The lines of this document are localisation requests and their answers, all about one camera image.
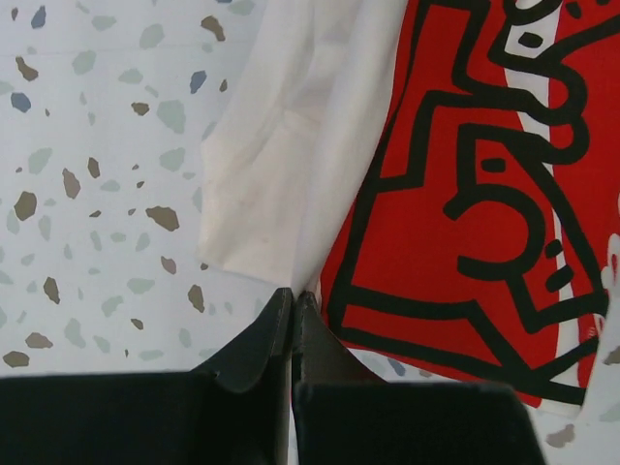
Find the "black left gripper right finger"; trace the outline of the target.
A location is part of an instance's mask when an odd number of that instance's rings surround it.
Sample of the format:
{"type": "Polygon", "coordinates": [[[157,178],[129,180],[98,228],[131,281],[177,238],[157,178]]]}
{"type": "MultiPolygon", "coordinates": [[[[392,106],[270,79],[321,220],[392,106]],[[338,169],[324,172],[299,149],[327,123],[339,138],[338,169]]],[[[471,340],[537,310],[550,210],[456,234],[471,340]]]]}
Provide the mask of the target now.
{"type": "Polygon", "coordinates": [[[507,387],[388,383],[336,338],[315,296],[294,306],[292,404],[301,464],[543,464],[507,387]]]}

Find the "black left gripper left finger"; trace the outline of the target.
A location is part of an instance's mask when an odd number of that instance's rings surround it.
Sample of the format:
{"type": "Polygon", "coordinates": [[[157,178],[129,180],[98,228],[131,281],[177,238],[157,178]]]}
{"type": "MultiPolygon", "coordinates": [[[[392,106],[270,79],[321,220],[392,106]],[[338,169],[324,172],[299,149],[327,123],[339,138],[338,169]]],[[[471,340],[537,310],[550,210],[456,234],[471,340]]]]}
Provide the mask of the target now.
{"type": "Polygon", "coordinates": [[[1,382],[5,464],[284,464],[293,295],[184,372],[1,382]]]}

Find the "white t shirt red print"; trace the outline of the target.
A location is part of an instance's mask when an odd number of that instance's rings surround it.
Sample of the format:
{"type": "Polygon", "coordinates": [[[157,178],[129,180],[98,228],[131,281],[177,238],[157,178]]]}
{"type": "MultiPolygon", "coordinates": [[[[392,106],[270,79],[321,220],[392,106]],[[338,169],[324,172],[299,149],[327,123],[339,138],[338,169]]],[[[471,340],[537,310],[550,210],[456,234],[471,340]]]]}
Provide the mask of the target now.
{"type": "Polygon", "coordinates": [[[347,346],[577,413],[619,294],[615,1],[270,1],[201,259],[347,346]]]}

